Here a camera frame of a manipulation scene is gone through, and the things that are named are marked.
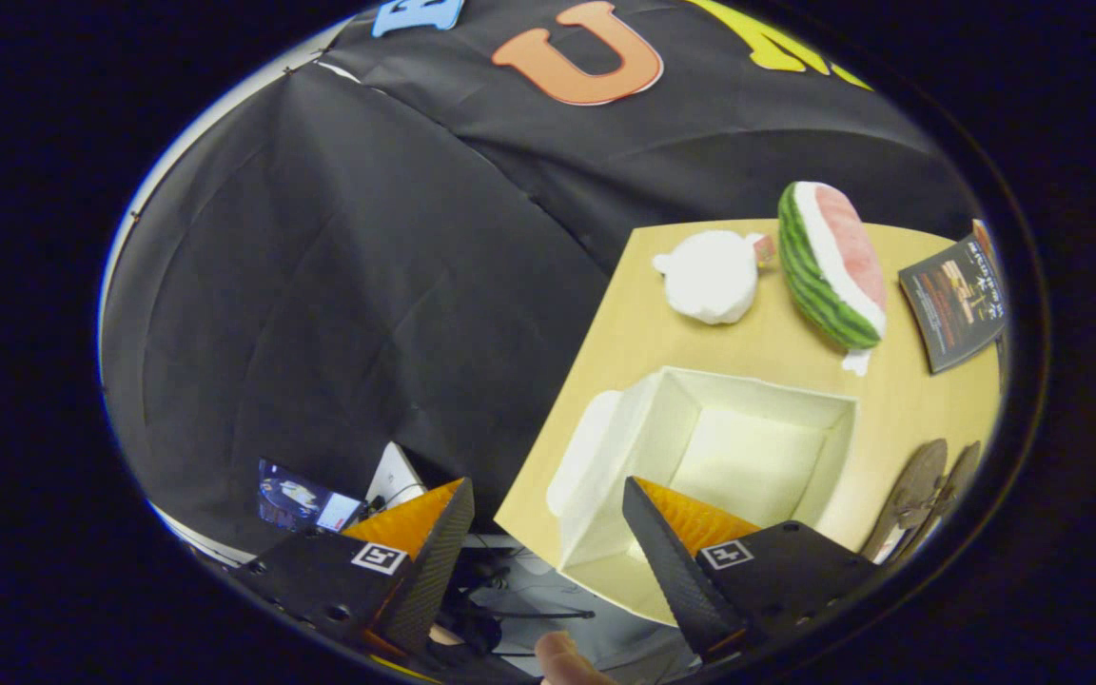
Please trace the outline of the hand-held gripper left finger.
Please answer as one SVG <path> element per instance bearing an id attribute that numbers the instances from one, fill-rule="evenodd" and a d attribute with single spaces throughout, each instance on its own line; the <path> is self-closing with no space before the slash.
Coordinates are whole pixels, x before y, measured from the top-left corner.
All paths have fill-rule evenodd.
<path id="1" fill-rule="evenodd" d="M 231 576 L 326 640 L 420 657 L 473 513 L 473 481 L 457 479 L 340 532 L 287 535 Z"/>

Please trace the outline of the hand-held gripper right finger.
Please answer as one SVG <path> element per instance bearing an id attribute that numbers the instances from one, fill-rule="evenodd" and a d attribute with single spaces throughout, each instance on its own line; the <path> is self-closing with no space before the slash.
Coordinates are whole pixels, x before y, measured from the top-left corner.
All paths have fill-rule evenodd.
<path id="1" fill-rule="evenodd" d="M 799 520 L 757 526 L 643 477 L 623 481 L 621 511 L 705 664 L 825 619 L 879 568 Z"/>

